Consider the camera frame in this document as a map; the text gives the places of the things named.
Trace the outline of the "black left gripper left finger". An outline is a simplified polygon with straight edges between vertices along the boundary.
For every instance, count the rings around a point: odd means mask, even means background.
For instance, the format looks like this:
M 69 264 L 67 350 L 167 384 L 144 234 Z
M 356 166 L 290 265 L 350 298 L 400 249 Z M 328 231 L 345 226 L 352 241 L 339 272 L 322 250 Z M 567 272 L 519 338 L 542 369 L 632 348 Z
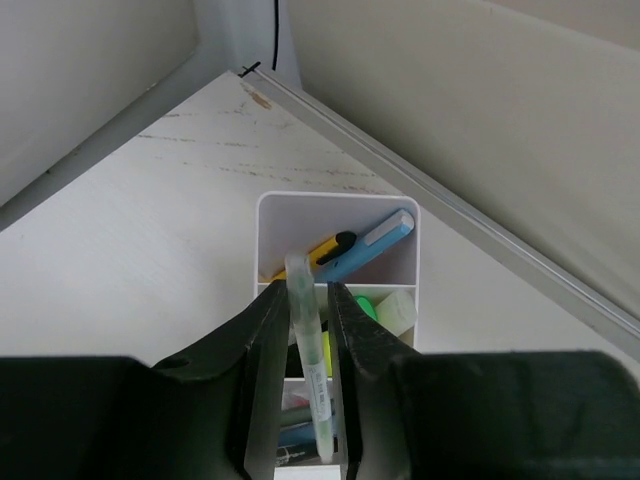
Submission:
M 5 357 L 5 479 L 269 479 L 287 356 L 283 282 L 154 366 Z

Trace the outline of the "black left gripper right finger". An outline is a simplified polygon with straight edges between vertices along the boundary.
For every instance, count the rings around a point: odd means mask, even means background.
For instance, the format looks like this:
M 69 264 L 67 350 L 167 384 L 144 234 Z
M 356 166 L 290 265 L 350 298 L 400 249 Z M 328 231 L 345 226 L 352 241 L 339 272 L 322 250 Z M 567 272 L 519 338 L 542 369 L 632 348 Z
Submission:
M 345 479 L 635 479 L 639 388 L 597 351 L 422 354 L 328 287 Z

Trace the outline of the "pale yellow highlighter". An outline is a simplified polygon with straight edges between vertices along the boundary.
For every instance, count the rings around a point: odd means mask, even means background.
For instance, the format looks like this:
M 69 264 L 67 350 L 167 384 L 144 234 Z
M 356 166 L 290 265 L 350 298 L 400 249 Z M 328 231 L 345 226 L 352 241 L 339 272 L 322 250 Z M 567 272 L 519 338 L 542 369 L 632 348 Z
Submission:
M 417 310 L 413 297 L 406 291 L 395 291 L 376 307 L 378 323 L 400 337 L 409 331 L 417 321 Z

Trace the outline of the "green cap black highlighter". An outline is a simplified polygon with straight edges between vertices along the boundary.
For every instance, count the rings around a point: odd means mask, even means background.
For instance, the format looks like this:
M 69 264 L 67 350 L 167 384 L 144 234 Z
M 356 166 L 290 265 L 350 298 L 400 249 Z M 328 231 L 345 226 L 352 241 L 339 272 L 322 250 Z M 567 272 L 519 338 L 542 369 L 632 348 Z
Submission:
M 372 301 L 363 295 L 357 295 L 354 297 L 356 304 L 360 307 L 360 309 L 372 320 L 375 322 L 378 321 L 377 312 Z

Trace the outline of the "green slim highlighter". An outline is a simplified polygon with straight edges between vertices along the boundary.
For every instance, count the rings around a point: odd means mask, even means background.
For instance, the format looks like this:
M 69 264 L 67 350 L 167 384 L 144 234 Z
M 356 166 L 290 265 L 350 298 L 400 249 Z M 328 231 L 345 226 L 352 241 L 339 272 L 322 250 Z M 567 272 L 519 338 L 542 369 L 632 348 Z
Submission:
M 285 271 L 290 320 L 309 390 L 317 452 L 321 461 L 329 464 L 334 454 L 334 432 L 315 281 L 308 257 L 301 253 L 285 257 Z

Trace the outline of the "blue utility knife pen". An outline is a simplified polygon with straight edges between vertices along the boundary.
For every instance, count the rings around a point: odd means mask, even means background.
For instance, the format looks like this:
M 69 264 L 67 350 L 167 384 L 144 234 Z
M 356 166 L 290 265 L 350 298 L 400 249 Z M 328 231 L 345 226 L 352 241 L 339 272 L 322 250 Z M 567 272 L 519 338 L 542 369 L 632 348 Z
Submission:
M 319 269 L 315 274 L 315 281 L 327 283 L 344 280 L 407 237 L 414 227 L 415 220 L 409 211 L 395 211 L 357 240 L 350 250 Z

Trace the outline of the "yellow utility knife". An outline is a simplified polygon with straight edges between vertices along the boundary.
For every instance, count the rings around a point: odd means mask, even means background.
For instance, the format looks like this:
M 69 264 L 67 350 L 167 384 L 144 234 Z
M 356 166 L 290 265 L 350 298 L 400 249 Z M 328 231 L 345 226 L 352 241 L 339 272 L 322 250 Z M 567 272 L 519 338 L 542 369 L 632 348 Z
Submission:
M 355 233 L 342 231 L 316 246 L 308 253 L 311 269 L 315 270 L 330 260 L 346 253 L 353 247 L 356 239 L 357 235 Z

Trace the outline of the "grey green gel pen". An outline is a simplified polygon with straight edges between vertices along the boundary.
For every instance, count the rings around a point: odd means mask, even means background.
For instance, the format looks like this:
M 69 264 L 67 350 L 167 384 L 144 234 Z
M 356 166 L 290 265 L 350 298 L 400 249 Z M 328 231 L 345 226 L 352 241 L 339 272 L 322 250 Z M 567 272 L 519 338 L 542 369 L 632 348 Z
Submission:
M 280 427 L 282 429 L 295 427 L 312 421 L 312 412 L 309 405 L 282 410 L 280 415 Z

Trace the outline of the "pink gel pen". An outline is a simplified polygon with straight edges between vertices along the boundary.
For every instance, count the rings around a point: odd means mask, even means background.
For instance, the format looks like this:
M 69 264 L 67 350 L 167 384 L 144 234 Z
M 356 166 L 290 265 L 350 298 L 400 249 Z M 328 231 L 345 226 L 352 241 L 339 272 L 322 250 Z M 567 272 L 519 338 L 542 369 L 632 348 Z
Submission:
M 301 393 L 296 392 L 284 392 L 282 397 L 281 407 L 283 410 L 290 410 L 294 408 L 304 407 L 309 405 L 308 398 Z

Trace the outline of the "light blue gel pen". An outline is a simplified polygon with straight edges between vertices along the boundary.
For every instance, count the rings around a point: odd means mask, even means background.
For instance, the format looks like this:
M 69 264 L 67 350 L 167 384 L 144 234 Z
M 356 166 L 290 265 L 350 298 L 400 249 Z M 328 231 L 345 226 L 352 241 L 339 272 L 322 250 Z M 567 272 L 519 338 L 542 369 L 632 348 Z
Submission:
M 314 443 L 315 429 L 311 422 L 282 430 L 279 434 L 278 446 L 287 447 Z

